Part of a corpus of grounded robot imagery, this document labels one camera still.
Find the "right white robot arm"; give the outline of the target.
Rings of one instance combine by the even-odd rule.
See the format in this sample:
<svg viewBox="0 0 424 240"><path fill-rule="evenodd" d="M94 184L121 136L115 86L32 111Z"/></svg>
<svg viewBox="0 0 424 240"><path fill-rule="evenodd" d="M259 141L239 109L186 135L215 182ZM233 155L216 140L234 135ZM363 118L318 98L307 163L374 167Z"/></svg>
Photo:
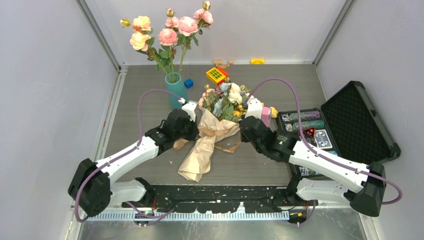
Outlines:
<svg viewBox="0 0 424 240"><path fill-rule="evenodd" d="M384 166L354 162L319 149L285 130L272 131L262 120L248 116L240 121L240 135L244 143L277 162L304 166L328 177L328 180L295 180L285 198L291 205L303 200L324 200L349 204L357 212L378 217L383 205L387 184Z"/></svg>

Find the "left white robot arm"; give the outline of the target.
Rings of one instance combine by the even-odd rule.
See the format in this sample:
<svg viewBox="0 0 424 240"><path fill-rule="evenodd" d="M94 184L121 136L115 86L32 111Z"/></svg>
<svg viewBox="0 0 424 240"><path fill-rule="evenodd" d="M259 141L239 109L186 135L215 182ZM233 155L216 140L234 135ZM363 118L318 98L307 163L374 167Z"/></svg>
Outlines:
<svg viewBox="0 0 424 240"><path fill-rule="evenodd" d="M154 197L145 180L118 180L138 165L173 148L176 141L193 141L199 133L195 109L192 102L174 109L158 127L148 130L141 140L127 148L96 162L89 158L81 161L67 190L76 207L81 207L88 217L124 202L148 207Z"/></svg>

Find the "teal ceramic vase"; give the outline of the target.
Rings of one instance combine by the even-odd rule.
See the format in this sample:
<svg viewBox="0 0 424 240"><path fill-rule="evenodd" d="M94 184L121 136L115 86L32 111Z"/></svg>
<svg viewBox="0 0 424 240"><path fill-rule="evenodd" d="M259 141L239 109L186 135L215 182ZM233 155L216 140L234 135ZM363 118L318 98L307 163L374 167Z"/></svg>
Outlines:
<svg viewBox="0 0 424 240"><path fill-rule="evenodd" d="M165 83L168 92L175 94L178 97L184 98L186 101L189 100L188 92L184 85L184 81L177 72L171 72L169 75L167 75L165 77ZM172 94L168 95L171 109L180 109L182 107L182 104L179 103L178 98Z"/></svg>

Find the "paper flower bouquet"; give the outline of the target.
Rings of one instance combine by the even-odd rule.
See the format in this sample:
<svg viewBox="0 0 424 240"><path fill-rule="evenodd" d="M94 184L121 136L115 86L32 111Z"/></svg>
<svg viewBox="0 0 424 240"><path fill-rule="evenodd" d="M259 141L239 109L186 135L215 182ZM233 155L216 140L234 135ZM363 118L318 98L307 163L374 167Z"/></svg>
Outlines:
<svg viewBox="0 0 424 240"><path fill-rule="evenodd" d="M211 88L205 85L205 91L198 101L201 117L198 121L199 134L194 147L183 160L178 173L189 181L199 182L211 169L211 158L215 149L233 153L241 143L225 148L216 145L240 131L239 123L247 115L247 108L242 102L249 98L254 100L250 89L245 85L224 82Z"/></svg>

